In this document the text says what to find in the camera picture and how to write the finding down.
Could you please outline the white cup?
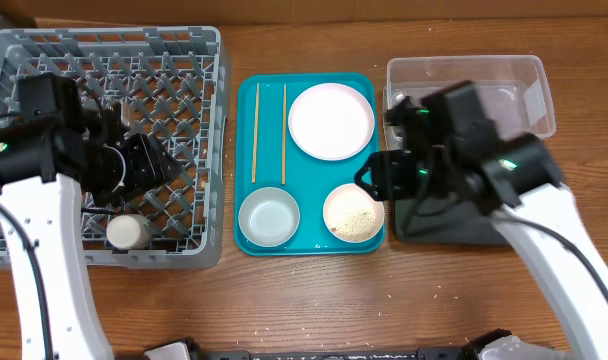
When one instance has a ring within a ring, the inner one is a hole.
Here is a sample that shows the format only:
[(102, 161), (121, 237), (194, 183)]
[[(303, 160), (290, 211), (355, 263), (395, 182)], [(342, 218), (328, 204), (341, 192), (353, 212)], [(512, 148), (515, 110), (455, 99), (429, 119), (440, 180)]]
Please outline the white cup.
[(153, 240), (147, 223), (148, 220), (140, 214), (119, 215), (108, 223), (107, 239), (119, 250), (143, 249)]

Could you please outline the small pink-white plate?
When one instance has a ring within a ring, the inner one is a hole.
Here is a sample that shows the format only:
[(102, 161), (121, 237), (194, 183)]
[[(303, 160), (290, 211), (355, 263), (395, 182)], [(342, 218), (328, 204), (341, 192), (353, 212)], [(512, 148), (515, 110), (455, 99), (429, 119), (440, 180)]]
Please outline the small pink-white plate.
[(332, 235), (349, 243), (365, 243), (384, 226), (385, 210), (354, 183), (336, 187), (326, 198), (323, 220)]

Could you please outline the large white plate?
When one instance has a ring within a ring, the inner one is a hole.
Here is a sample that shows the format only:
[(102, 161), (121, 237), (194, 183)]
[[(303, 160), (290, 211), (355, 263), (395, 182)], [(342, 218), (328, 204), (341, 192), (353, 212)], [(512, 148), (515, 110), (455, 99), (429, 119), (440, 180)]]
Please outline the large white plate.
[(370, 142), (375, 115), (353, 87), (322, 83), (303, 91), (288, 114), (293, 141), (306, 154), (324, 161), (348, 159)]

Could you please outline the wooden chopstick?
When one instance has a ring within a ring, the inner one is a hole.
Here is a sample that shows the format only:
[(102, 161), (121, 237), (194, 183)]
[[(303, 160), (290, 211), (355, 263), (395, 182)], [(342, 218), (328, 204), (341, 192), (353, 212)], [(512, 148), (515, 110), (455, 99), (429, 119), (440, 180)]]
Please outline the wooden chopstick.
[(253, 127), (253, 158), (252, 158), (252, 173), (251, 181), (255, 184), (257, 181), (257, 165), (258, 165), (258, 135), (259, 135), (259, 112), (260, 112), (260, 83), (256, 83), (255, 90), (255, 109), (254, 109), (254, 127)]
[(282, 102), (282, 145), (281, 145), (281, 185), (286, 184), (286, 143), (287, 143), (287, 127), (288, 127), (288, 90), (287, 85), (283, 85), (283, 102)]

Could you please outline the grey bowl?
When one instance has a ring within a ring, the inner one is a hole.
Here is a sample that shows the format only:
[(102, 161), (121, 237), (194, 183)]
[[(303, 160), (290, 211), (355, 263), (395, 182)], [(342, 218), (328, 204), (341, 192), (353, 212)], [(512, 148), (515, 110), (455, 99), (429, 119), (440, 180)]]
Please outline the grey bowl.
[(296, 200), (276, 187), (255, 190), (238, 210), (238, 226), (253, 245), (274, 248), (288, 242), (300, 223)]

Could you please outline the clear white wrapper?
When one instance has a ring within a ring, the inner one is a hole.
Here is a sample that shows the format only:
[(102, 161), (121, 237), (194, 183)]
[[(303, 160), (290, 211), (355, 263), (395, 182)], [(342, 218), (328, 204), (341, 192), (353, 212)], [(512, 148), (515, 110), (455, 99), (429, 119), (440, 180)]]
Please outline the clear white wrapper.
[(403, 91), (398, 91), (393, 94), (392, 101), (394, 104), (401, 102), (404, 98), (407, 97), (407, 94)]

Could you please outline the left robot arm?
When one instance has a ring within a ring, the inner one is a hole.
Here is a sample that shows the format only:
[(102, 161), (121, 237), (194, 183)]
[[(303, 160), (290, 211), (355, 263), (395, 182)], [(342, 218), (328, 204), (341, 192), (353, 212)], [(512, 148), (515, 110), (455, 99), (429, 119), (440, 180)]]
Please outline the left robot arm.
[(172, 181), (180, 167), (154, 136), (112, 110), (20, 110), (0, 129), (0, 227), (25, 359), (111, 359), (81, 239), (82, 200), (112, 205)]

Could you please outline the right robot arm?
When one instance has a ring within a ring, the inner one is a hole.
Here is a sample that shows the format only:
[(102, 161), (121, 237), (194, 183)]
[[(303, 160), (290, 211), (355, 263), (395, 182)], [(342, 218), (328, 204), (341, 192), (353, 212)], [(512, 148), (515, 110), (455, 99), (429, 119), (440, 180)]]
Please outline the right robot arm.
[(409, 241), (488, 225), (540, 287), (578, 359), (608, 359), (608, 266), (560, 168), (533, 134), (502, 139), (477, 100), (404, 98), (385, 113), (399, 150), (369, 156), (355, 182), (377, 201), (408, 199)]

